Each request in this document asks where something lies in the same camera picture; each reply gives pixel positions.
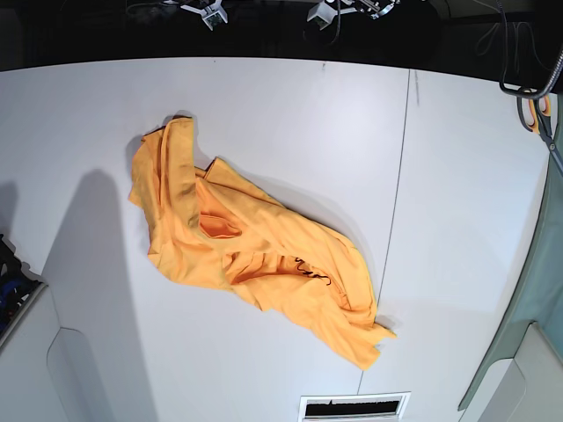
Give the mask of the orange yellow t-shirt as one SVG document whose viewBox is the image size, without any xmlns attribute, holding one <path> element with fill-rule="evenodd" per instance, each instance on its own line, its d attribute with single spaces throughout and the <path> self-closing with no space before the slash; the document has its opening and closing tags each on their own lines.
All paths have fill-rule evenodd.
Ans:
<svg viewBox="0 0 563 422">
<path fill-rule="evenodd" d="M 341 233 L 285 207 L 221 158 L 194 163 L 194 121 L 146 134 L 130 201 L 148 225 L 148 258 L 168 280 L 231 292 L 276 310 L 366 370 L 392 332 L 376 321 L 367 264 Z"/>
</svg>

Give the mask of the white slotted vent plate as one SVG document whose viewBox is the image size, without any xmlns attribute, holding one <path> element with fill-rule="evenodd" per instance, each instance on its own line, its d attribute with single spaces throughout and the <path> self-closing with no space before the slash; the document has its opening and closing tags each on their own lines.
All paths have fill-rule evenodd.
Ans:
<svg viewBox="0 0 563 422">
<path fill-rule="evenodd" d="M 410 398 L 411 392 L 301 397 L 298 420 L 303 422 L 400 421 Z"/>
</svg>

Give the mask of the blue black clutter bin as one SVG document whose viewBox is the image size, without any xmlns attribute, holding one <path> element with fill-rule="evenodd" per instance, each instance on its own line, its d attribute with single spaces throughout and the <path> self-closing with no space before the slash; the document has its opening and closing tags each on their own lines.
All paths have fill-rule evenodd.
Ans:
<svg viewBox="0 0 563 422">
<path fill-rule="evenodd" d="M 15 245 L 1 234 L 1 338 L 6 337 L 25 306 L 42 288 L 43 279 L 22 261 Z"/>
</svg>

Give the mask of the orange handled scissors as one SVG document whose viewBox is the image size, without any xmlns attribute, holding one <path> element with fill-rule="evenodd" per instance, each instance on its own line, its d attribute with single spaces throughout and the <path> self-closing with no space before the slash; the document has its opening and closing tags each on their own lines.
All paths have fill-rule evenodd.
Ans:
<svg viewBox="0 0 563 422">
<path fill-rule="evenodd" d="M 540 136 L 549 149 L 551 159 L 555 163 L 559 174 L 562 174 L 562 156 L 556 146 L 552 132 L 551 102 L 547 95 L 540 99 L 524 98 L 523 94 L 531 93 L 530 89 L 519 88 L 516 97 L 516 108 L 522 126 L 531 133 Z"/>
</svg>

